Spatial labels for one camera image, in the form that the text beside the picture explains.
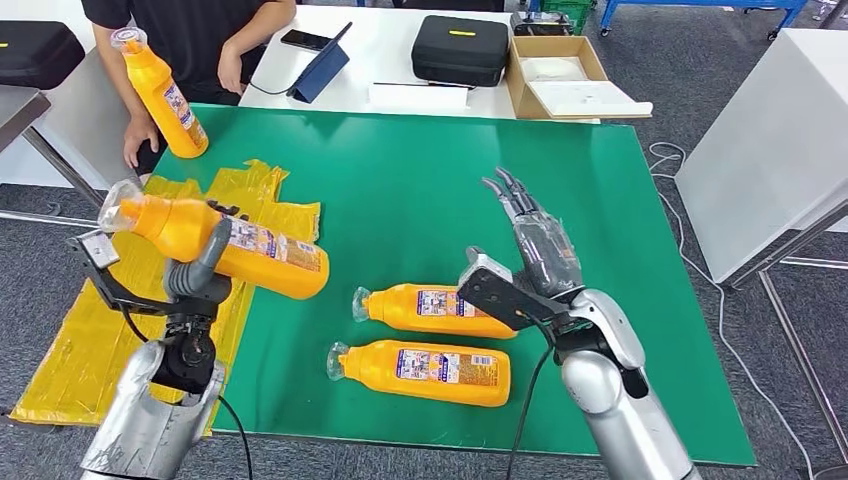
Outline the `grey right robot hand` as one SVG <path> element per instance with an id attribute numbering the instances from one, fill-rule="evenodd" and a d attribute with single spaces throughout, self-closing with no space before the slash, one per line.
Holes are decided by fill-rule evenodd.
<path id="1" fill-rule="evenodd" d="M 498 179 L 484 177 L 512 224 L 524 263 L 524 276 L 538 295 L 569 303 L 584 288 L 581 266 L 562 223 L 533 198 L 509 171 L 495 168 Z"/>

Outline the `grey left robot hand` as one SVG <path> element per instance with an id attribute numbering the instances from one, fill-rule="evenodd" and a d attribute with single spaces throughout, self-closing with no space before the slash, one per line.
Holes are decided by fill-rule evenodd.
<path id="1" fill-rule="evenodd" d="M 225 244 L 229 239 L 232 229 L 232 219 L 248 220 L 249 216 L 243 213 L 238 206 L 226 206 L 217 200 L 209 199 L 206 201 L 206 205 L 214 210 L 218 214 L 218 217 L 217 223 L 212 228 L 197 262 L 207 270 L 214 271 L 223 255 Z"/>

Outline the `person's left hand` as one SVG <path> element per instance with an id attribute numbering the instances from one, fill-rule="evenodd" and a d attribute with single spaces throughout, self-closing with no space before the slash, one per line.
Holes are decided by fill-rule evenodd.
<path id="1" fill-rule="evenodd" d="M 217 76 L 221 87 L 239 96 L 244 92 L 244 85 L 241 81 L 242 54 L 243 50 L 237 43 L 227 40 L 222 46 L 217 66 Z"/>

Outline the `person's right hand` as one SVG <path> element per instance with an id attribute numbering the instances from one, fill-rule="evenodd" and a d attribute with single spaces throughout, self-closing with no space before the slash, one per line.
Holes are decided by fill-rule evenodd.
<path id="1" fill-rule="evenodd" d="M 153 120 L 147 114 L 132 113 L 124 135 L 125 163 L 137 172 L 149 172 L 160 155 L 160 135 Z"/>

